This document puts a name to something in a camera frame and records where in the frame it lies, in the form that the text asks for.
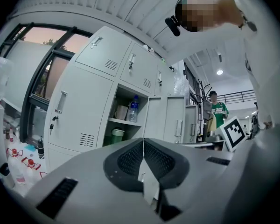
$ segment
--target person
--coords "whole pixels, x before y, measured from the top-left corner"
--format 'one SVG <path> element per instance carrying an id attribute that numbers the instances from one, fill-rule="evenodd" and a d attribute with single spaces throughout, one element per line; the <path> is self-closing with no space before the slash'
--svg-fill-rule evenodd
<path id="1" fill-rule="evenodd" d="M 246 133 L 246 135 L 249 135 L 249 134 L 248 134 L 248 129 L 247 129 L 246 125 L 244 125 L 243 130 L 244 130 L 244 132 Z"/>
<path id="2" fill-rule="evenodd" d="M 280 124 L 280 24 L 262 0 L 178 0 L 175 16 L 165 22 L 175 36 L 181 34 L 179 27 L 197 32 L 225 23 L 237 26 L 244 38 L 259 122 Z"/>
<path id="3" fill-rule="evenodd" d="M 211 111 L 216 117 L 218 129 L 222 124 L 224 124 L 224 119 L 227 119 L 229 112 L 223 102 L 217 101 L 217 93 L 215 91 L 211 91 L 209 96 L 212 101 Z"/>

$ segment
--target locker shelf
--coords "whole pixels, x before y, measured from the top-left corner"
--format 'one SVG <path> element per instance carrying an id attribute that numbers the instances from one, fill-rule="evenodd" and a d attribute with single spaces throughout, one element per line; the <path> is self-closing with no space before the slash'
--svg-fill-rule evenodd
<path id="1" fill-rule="evenodd" d="M 139 124 L 139 123 L 134 123 L 134 122 L 130 122 L 130 121 L 126 121 L 126 120 L 121 120 L 121 119 L 108 118 L 108 121 L 115 122 L 115 123 L 121 123 L 121 124 L 125 124 L 125 125 L 132 125 L 132 126 L 142 127 L 142 125 Z"/>

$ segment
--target sky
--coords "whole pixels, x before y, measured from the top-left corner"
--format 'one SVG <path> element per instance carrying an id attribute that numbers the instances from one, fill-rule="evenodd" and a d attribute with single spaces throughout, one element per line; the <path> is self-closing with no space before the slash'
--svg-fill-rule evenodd
<path id="1" fill-rule="evenodd" d="M 51 28 L 32 28 L 25 35 L 25 41 L 42 44 L 42 42 L 48 42 L 49 39 L 53 39 L 53 41 L 56 42 L 56 40 L 60 39 L 65 33 L 66 31 Z M 88 40 L 88 37 L 74 34 L 64 45 L 67 47 L 68 51 L 77 53 Z"/>

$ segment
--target green shirt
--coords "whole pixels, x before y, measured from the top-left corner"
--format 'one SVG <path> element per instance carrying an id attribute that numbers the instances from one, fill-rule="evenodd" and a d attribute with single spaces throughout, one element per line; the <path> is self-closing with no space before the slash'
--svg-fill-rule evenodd
<path id="1" fill-rule="evenodd" d="M 223 102 L 218 102 L 216 105 L 211 106 L 211 111 L 215 114 L 217 120 L 217 128 L 224 124 L 223 120 L 223 111 L 226 111 L 229 114 L 226 105 Z"/>

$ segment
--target white cup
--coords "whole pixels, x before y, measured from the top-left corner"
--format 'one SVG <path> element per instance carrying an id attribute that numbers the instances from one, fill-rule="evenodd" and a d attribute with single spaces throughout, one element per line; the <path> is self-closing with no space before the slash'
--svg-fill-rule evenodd
<path id="1" fill-rule="evenodd" d="M 117 111 L 114 114 L 115 118 L 125 120 L 127 109 L 128 107 L 123 105 L 117 106 Z"/>

